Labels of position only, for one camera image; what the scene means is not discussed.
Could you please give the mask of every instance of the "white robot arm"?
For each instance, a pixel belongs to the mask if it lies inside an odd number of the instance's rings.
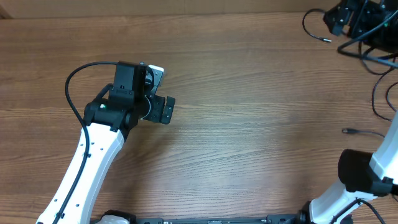
[[[396,193],[396,185],[398,185],[398,113],[395,115],[383,143],[375,153],[353,151],[348,153],[350,155],[347,156],[346,152],[340,158],[340,180],[337,180],[321,197],[311,202],[309,211],[312,222],[317,224],[340,223],[345,216],[359,207],[360,203],[355,203],[351,207],[357,198],[368,202],[377,196]]]
[[[83,68],[102,64],[116,65],[114,84],[106,85],[87,104],[82,119],[70,101],[69,80]],[[163,68],[147,66],[142,62],[94,62],[71,73],[65,85],[65,94],[72,110],[83,124],[83,129],[67,173],[36,224],[89,224],[95,200],[109,166],[121,150],[130,130],[137,125],[138,119],[170,123],[175,99],[168,96],[166,100],[156,95],[164,73]],[[108,91],[109,99],[104,99]],[[100,223],[125,224],[135,218],[116,213],[119,215],[109,213]]]

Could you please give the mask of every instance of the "black cable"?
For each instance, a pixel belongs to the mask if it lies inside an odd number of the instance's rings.
[[[331,40],[330,39],[327,39],[327,38],[324,38],[324,37],[318,37],[318,36],[316,36],[316,35],[314,35],[314,34],[312,34],[312,33],[310,33],[308,30],[307,30],[307,28],[305,28],[305,18],[306,18],[306,16],[307,15],[309,15],[310,13],[312,13],[312,12],[320,12],[320,13],[326,13],[325,12],[325,10],[323,10],[323,9],[310,9],[310,10],[308,10],[305,14],[304,14],[304,16],[303,16],[303,29],[304,29],[304,31],[308,34],[308,35],[310,35],[311,37],[313,37],[313,38],[315,38],[315,39],[318,39],[318,40],[320,40],[320,41],[324,41],[324,42],[326,42],[326,43],[330,43],[331,42]]]
[[[353,128],[346,128],[346,129],[343,129],[342,132],[345,134],[375,134],[375,135],[385,138],[385,136],[383,134],[377,133],[375,131],[364,131],[364,130],[357,130],[357,129],[353,129]]]
[[[359,54],[361,54],[363,57],[368,56],[368,54],[370,54],[370,53],[375,49],[374,47],[370,47],[369,49],[367,49],[367,50],[365,51],[365,53],[362,53],[362,44],[363,44],[363,42],[362,42],[362,41],[359,41],[359,44],[358,44],[358,52],[359,52]],[[369,66],[367,65],[365,59],[361,58],[361,62],[362,62],[362,64],[363,64],[363,66],[365,67],[365,69],[366,69],[370,74],[373,74],[373,75],[386,75],[386,74],[392,72],[392,71],[395,69],[394,67],[390,67],[390,69],[387,70],[387,71],[385,71],[385,72],[381,72],[381,73],[379,73],[379,72],[374,72],[373,70],[371,70],[371,69],[369,68]]]
[[[367,201],[365,201],[363,199],[360,199],[360,198],[357,198],[356,200],[351,202],[347,207],[345,207],[341,212],[339,212],[335,217],[333,217],[333,219],[331,220],[330,224],[334,224],[335,222],[337,222],[337,219],[339,219],[340,216],[344,215],[354,205],[359,204],[359,206],[361,206],[361,203],[365,204],[366,206],[368,206],[372,210],[372,212],[375,214],[375,216],[380,221],[380,223],[386,224],[385,221],[383,220],[383,218],[377,212],[377,210],[369,202],[367,202]]]
[[[397,199],[397,197],[396,197],[395,195],[392,194],[392,198],[393,198],[396,202],[398,202],[398,199]]]
[[[386,56],[382,56],[382,57],[379,57],[379,58],[380,59],[392,59],[392,58],[395,58],[395,57],[398,57],[398,52],[393,53],[393,54],[389,54],[389,55],[386,55]]]
[[[396,84],[398,84],[398,82],[392,84],[386,91],[386,101],[387,101],[388,105],[391,107],[391,109],[393,109],[395,112],[397,112],[397,110],[394,108],[394,106],[390,102],[389,93],[390,93],[391,88],[394,87]]]
[[[355,25],[354,25],[352,31],[356,31],[356,28],[357,28],[357,26],[358,26],[358,24],[359,24],[359,22],[360,22],[360,19],[359,19],[359,18],[362,17],[363,12],[365,11],[366,6],[368,5],[368,2],[369,2],[369,0],[365,0],[365,1],[363,2],[362,8],[361,8],[361,12],[359,13],[359,16],[357,17],[357,20],[356,20],[356,22],[355,22]]]
[[[76,68],[73,72],[71,72],[71,74],[68,76],[68,78],[67,78],[67,80],[65,82],[65,96],[67,97],[67,101],[69,103],[70,108],[73,110],[74,114],[77,117],[77,120],[79,120],[79,122],[80,122],[80,124],[81,124],[81,126],[83,128],[83,132],[84,132],[85,138],[86,138],[86,150],[85,150],[85,153],[83,155],[83,161],[81,162],[79,171],[78,171],[78,173],[76,175],[76,178],[75,178],[75,181],[73,181],[73,184],[70,187],[68,195],[66,196],[65,200],[63,201],[59,212],[56,214],[53,224],[57,224],[59,219],[62,217],[63,211],[65,210],[65,208],[66,208],[66,206],[67,206],[67,204],[69,202],[69,199],[72,196],[72,193],[75,190],[77,183],[79,182],[81,173],[83,172],[83,169],[84,169],[84,167],[86,165],[86,161],[87,161],[88,154],[89,154],[88,152],[90,150],[90,137],[88,135],[86,124],[83,121],[83,119],[81,118],[81,116],[80,116],[79,112],[77,111],[77,109],[75,108],[75,105],[73,105],[72,100],[70,99],[70,96],[69,96],[69,89],[68,89],[69,82],[70,82],[71,78],[77,72],[79,72],[80,70],[82,70],[84,68],[87,68],[87,67],[90,67],[90,66],[94,66],[94,65],[117,65],[117,64],[118,64],[117,62],[92,62],[92,63],[88,63],[86,65],[83,65],[83,66],[80,66],[80,67]]]
[[[376,84],[374,84],[373,91],[372,91],[372,110],[373,110],[373,113],[374,113],[376,116],[378,116],[378,117],[380,117],[380,118],[382,118],[382,119],[385,119],[386,121],[392,121],[392,119],[389,119],[389,118],[386,118],[386,117],[384,117],[384,116],[381,116],[381,115],[376,111],[376,108],[375,108],[375,106],[374,106],[374,95],[376,94],[376,88],[377,88],[378,84],[380,83],[380,81],[381,81],[387,74],[382,75],[382,76],[379,78],[379,80],[376,82]]]
[[[366,33],[362,34],[361,36],[359,36],[359,37],[357,37],[355,39],[352,39],[352,40],[342,44],[341,46],[339,46],[337,48],[337,52],[342,54],[342,55],[355,57],[355,58],[359,58],[359,59],[371,60],[371,61],[374,61],[374,62],[377,62],[377,63],[381,63],[383,65],[389,65],[391,67],[398,68],[398,64],[396,64],[394,62],[390,62],[390,61],[382,59],[382,58],[375,58],[375,57],[369,57],[369,56],[365,56],[364,57],[361,54],[355,54],[355,53],[347,52],[347,51],[343,50],[344,48],[352,45],[353,43],[358,42],[360,40],[363,40],[365,37],[371,35],[375,31],[380,29],[382,26],[384,26],[384,24],[390,22],[393,18],[395,18],[396,15],[398,15],[398,11],[395,11],[394,13],[392,13],[386,20],[384,20],[382,23],[380,23],[379,25],[377,25],[375,28],[371,29],[370,31],[367,31]]]

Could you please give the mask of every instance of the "wooden table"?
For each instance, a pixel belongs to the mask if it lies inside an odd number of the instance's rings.
[[[159,95],[177,99],[169,125],[141,122],[113,162],[93,217],[261,217],[296,213],[337,179],[342,150],[373,152],[386,133],[370,96],[378,79],[301,27],[302,13],[0,21],[0,223],[34,223],[73,157],[80,126],[64,96],[68,74],[99,60],[167,69]],[[309,29],[330,36],[319,16]],[[82,112],[114,77],[113,66],[77,74]],[[380,84],[384,101],[396,72]],[[392,90],[393,103],[398,92]],[[398,203],[372,202],[387,223]],[[368,208],[359,223],[377,223]]]

